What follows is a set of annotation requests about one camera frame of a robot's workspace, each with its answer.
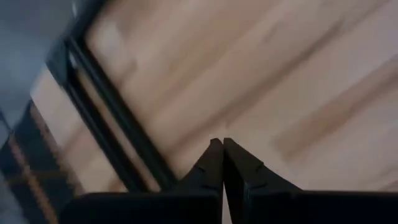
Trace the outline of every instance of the plaid fabric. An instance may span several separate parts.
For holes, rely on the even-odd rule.
[[[58,223],[81,192],[33,102],[0,149],[0,171],[30,223]]]

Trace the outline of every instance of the dark fabric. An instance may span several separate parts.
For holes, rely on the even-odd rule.
[[[44,197],[51,209],[58,214],[60,210],[74,197],[74,187],[67,181],[67,174],[61,170],[57,163],[57,157],[51,151],[50,146],[43,138],[43,132],[48,133],[47,127],[39,128],[37,120],[32,116],[31,102],[27,107],[20,123],[10,133],[7,142],[0,149],[0,171],[6,179],[8,187],[19,202],[24,216],[30,223],[51,223],[38,197]],[[24,156],[25,164],[21,164],[15,157],[17,147]],[[43,194],[35,194],[35,189],[28,183],[27,172],[39,183],[39,191]]]

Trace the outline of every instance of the wooden floor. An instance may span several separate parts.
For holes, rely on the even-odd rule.
[[[86,41],[178,177],[232,137],[303,189],[395,191],[397,21],[398,0],[117,0]],[[46,68],[32,97],[85,190],[123,191]]]

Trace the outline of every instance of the light wood surface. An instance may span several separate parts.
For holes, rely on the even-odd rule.
[[[398,0],[117,0],[86,41],[179,178],[211,138],[232,137],[304,189],[398,190],[397,12]],[[46,68],[32,98],[87,192],[125,190]]]

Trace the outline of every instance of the black metal frame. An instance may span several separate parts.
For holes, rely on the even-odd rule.
[[[128,160],[106,122],[98,113],[84,88],[79,84],[76,69],[82,68],[95,90],[108,107],[113,118],[128,138],[137,154],[144,161],[162,190],[172,188],[177,179],[145,133],[137,119],[123,102],[117,89],[110,82],[85,43],[86,31],[106,4],[107,0],[90,0],[85,3],[78,17],[58,41],[47,59],[47,66],[57,83],[66,91],[83,121],[90,129],[119,178],[129,191],[146,191],[139,173]]]
[[[213,139],[193,169],[159,194],[88,194],[60,223],[221,223],[223,183],[234,224],[397,223],[398,194],[301,190],[232,139]]]

